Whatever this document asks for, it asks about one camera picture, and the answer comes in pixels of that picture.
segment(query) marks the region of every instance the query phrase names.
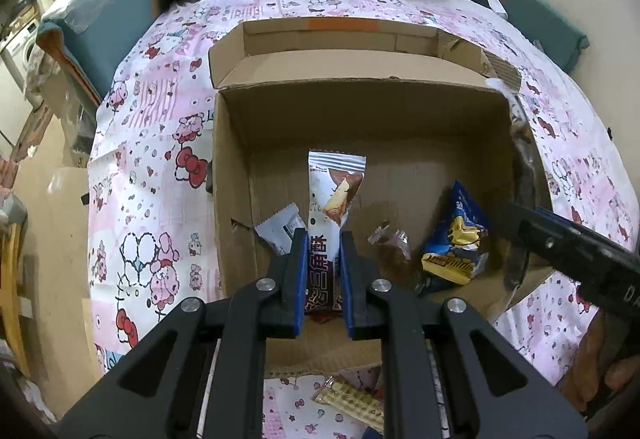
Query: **white snack wrapper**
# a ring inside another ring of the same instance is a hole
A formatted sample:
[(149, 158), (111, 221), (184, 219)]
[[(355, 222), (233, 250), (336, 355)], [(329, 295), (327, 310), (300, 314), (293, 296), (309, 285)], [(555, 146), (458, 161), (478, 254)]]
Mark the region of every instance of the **white snack wrapper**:
[(309, 151), (309, 264), (305, 311), (342, 309), (340, 228), (362, 180), (367, 159)]
[(296, 228), (306, 229), (298, 206), (292, 202), (255, 226), (255, 232), (269, 243), (276, 255), (281, 256), (291, 251), (293, 232)]

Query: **wooden floor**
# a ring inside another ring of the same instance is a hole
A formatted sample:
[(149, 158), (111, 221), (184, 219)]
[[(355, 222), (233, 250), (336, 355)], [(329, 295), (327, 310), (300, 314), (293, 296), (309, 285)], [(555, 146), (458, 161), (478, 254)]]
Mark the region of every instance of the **wooden floor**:
[(20, 162), (14, 193), (28, 212), (24, 240), (25, 294), (32, 321), (22, 319), (31, 377), (61, 417), (94, 383), (82, 299), (87, 286), (85, 168), (70, 167), (60, 120), (54, 117), (33, 158)]

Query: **metal screw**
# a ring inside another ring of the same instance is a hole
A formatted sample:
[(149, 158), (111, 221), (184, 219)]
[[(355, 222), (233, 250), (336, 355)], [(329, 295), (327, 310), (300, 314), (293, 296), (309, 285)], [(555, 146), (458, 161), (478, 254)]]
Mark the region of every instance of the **metal screw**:
[(378, 278), (371, 282), (371, 287), (373, 291), (377, 291), (379, 293), (386, 293), (391, 289), (391, 282), (389, 282), (386, 278)]
[(180, 309), (182, 309), (186, 313), (194, 313), (198, 309), (200, 309), (200, 300), (197, 298), (185, 298), (180, 303)]
[(255, 286), (258, 288), (258, 291), (273, 291), (276, 287), (276, 282), (272, 278), (260, 278)]
[(466, 302), (462, 298), (452, 298), (447, 302), (447, 309), (452, 313), (463, 313), (466, 309)]

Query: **wooden chair leg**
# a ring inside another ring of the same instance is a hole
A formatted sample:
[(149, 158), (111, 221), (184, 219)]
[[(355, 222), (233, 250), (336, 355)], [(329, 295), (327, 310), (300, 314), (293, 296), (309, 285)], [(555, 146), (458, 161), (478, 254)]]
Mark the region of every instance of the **wooden chair leg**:
[(18, 250), (20, 226), (12, 225), (10, 234), (2, 240), (0, 259), (0, 310), (6, 340), (24, 375), (29, 377), (27, 356), (20, 330), (20, 299), (17, 293)]

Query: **triangular cutout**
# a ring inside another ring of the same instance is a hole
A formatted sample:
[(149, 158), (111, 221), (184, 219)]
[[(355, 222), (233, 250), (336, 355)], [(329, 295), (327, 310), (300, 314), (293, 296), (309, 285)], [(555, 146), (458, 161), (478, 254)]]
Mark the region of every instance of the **triangular cutout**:
[(120, 378), (120, 386), (143, 397), (155, 396), (177, 335), (175, 331), (165, 334)]
[(471, 332), (471, 342), (482, 366), (489, 390), (500, 397), (527, 384), (527, 378), (479, 331)]

